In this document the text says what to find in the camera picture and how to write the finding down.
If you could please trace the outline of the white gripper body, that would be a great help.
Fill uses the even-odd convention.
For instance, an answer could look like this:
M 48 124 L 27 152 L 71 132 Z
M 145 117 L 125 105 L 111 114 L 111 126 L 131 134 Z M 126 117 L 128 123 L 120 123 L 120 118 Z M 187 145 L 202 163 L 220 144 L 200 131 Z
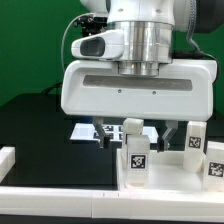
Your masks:
M 173 59 L 170 29 L 114 29 L 74 41 L 61 107 L 69 115 L 206 121 L 217 62 Z

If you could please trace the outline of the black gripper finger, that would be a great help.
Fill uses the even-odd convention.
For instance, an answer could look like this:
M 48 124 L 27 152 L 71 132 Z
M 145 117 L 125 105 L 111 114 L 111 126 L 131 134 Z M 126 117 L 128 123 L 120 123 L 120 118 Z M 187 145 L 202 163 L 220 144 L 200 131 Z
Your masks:
M 95 130 L 99 135 L 99 144 L 100 147 L 103 149 L 108 149 L 110 144 L 110 137 L 106 134 L 105 130 L 103 129 L 103 118 L 102 117 L 94 117 L 93 118 L 93 125 Z
M 158 129 L 157 152 L 167 151 L 170 147 L 170 140 L 178 129 L 178 122 L 167 120 L 164 122 L 163 128 Z

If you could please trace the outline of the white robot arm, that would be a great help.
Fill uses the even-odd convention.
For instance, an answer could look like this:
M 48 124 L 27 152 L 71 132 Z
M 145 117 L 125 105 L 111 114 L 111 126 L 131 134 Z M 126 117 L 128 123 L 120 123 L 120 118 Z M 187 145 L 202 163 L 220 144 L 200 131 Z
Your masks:
M 191 40 L 224 24 L 224 0 L 80 0 L 84 34 L 71 45 L 61 107 L 69 115 L 163 120 L 166 150 L 181 121 L 213 113 L 219 64 L 199 46 L 172 47 L 172 34 Z

